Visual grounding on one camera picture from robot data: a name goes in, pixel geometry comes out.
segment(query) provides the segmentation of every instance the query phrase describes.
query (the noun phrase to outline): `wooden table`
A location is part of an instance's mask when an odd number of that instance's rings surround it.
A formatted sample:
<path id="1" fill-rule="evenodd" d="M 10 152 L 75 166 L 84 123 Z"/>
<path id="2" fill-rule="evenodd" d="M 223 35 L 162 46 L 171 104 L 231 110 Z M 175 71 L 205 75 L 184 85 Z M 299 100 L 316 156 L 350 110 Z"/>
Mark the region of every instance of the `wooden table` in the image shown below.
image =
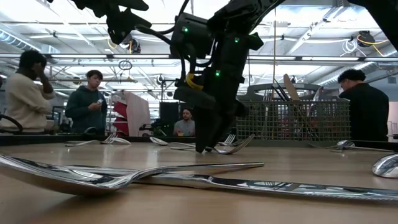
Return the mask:
<path id="1" fill-rule="evenodd" d="M 375 177 L 380 152 L 332 153 L 323 149 L 248 147 L 232 156 L 173 151 L 150 143 L 67 148 L 40 144 L 0 148 L 0 153 L 58 165 L 143 169 L 163 165 L 258 162 L 264 167 L 218 177 L 397 189 L 398 180 Z M 38 189 L 0 175 L 0 223 L 397 223 L 398 205 L 286 198 L 154 185 L 131 185 L 86 198 Z"/>

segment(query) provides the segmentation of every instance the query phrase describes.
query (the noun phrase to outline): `man in black shirt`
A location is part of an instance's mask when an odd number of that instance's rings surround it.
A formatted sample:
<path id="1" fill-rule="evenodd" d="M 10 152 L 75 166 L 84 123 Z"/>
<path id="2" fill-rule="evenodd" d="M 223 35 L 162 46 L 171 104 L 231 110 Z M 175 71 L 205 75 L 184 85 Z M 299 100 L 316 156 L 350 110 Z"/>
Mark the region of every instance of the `man in black shirt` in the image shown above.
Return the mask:
<path id="1" fill-rule="evenodd" d="M 338 77 L 344 90 L 340 98 L 350 100 L 351 139 L 388 141 L 388 96 L 365 83 L 365 78 L 360 70 L 347 70 Z"/>

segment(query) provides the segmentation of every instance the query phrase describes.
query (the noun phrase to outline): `robotic arm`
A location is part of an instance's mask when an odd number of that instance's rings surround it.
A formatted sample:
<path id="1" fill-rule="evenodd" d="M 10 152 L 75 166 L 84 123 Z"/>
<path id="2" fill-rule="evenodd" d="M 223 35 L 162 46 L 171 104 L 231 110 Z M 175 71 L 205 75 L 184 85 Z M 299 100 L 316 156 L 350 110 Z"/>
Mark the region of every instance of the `robotic arm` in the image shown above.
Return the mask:
<path id="1" fill-rule="evenodd" d="M 170 45 L 173 58 L 182 61 L 181 77 L 176 83 L 174 98 L 194 105 L 196 150 L 203 152 L 214 147 L 229 128 L 235 116 L 244 116 L 247 109 L 236 100 L 249 49 L 257 50 L 263 42 L 258 34 L 250 32 L 264 16 L 284 0 L 231 0 L 208 20 L 183 13 L 185 0 L 175 26 L 157 32 L 151 23 L 133 14 L 131 9 L 146 11 L 143 0 L 71 0 L 79 9 L 93 10 L 97 17 L 107 16 L 109 36 L 120 44 L 132 30 L 154 35 Z M 397 14 L 397 0 L 348 0 L 366 7 L 380 28 L 398 49 L 398 32 L 391 16 Z M 118 6 L 127 7 L 123 12 Z M 164 34 L 173 32 L 172 39 Z M 207 63 L 197 63 L 211 54 Z M 188 73 L 185 60 L 190 62 Z"/>

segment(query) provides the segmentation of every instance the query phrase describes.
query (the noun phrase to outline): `man in teal hoodie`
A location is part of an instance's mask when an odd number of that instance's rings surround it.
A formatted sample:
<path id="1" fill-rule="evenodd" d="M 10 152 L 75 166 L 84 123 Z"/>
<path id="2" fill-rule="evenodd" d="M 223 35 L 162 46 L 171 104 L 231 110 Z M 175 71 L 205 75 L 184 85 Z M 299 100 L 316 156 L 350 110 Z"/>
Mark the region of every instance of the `man in teal hoodie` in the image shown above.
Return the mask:
<path id="1" fill-rule="evenodd" d="M 98 91 L 103 75 L 100 71 L 91 70 L 86 76 L 87 86 L 80 86 L 70 95 L 65 116 L 73 120 L 74 133 L 83 133 L 87 128 L 95 127 L 97 134 L 104 135 L 108 106 L 104 95 Z"/>

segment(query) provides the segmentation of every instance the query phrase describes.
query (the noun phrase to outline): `wooden board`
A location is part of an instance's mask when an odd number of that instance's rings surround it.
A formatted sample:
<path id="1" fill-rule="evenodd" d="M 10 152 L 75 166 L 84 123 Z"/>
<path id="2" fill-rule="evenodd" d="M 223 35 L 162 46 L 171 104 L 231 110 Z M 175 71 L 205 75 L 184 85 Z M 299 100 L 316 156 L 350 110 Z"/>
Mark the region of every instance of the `wooden board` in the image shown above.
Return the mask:
<path id="1" fill-rule="evenodd" d="M 218 177 L 398 188 L 397 180 L 372 175 L 380 152 L 248 147 L 232 156 L 174 151 L 150 143 L 67 148 L 41 144 L 0 148 L 0 153 L 51 164 L 143 169 L 212 162 L 266 165 Z M 0 176 L 1 223 L 396 223 L 397 204 L 342 202 L 241 194 L 238 192 L 132 185 L 101 198 L 75 197 L 38 189 Z"/>
<path id="2" fill-rule="evenodd" d="M 290 77 L 287 74 L 284 75 L 284 84 L 291 99 L 295 101 L 300 101 L 299 94 L 297 93 L 296 88 L 294 87 L 292 81 L 290 80 Z"/>

